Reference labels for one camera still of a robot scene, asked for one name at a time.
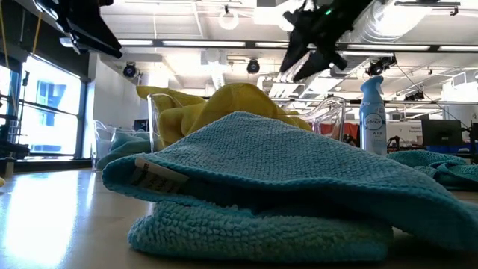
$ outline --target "towel label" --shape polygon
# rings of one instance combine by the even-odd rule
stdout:
[[[179,188],[189,179],[189,177],[153,164],[143,158],[136,158],[134,162],[137,169],[133,174],[132,184],[140,188],[161,193],[175,194]]]

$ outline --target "dome camera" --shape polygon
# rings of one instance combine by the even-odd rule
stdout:
[[[257,62],[257,59],[249,60],[249,63],[247,64],[247,72],[249,74],[257,74],[260,69],[261,66],[259,65],[259,62]]]
[[[126,63],[125,69],[122,71],[126,78],[134,78],[137,74],[137,68],[135,62]]]

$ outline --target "teal cloth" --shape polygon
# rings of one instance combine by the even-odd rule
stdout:
[[[132,184],[136,157],[190,178],[178,194]],[[161,256],[262,262],[377,261],[391,227],[478,250],[478,208],[429,176],[344,143],[234,112],[154,154],[111,162],[106,188],[156,202],[128,241]]]
[[[112,161],[143,152],[151,152],[151,143],[149,142],[149,134],[147,132],[137,132],[134,135],[117,132],[114,134],[110,152],[105,157],[99,159],[96,169],[103,170]]]
[[[395,152],[388,158],[415,168],[453,191],[478,191],[478,165],[453,155],[414,150]]]

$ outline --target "yellow cloth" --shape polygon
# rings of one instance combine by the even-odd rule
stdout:
[[[216,91],[207,102],[198,96],[159,87],[138,86],[137,93],[144,99],[150,93],[165,94],[153,97],[160,112],[159,135],[164,146],[169,146],[234,111],[246,111],[281,120],[311,131],[308,123],[298,117],[289,116],[294,113],[282,110],[252,84],[227,84]]]

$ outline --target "spray bottle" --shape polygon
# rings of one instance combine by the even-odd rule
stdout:
[[[382,76],[376,76],[361,86],[364,99],[360,104],[360,147],[378,155],[387,155],[385,105],[380,94]]]

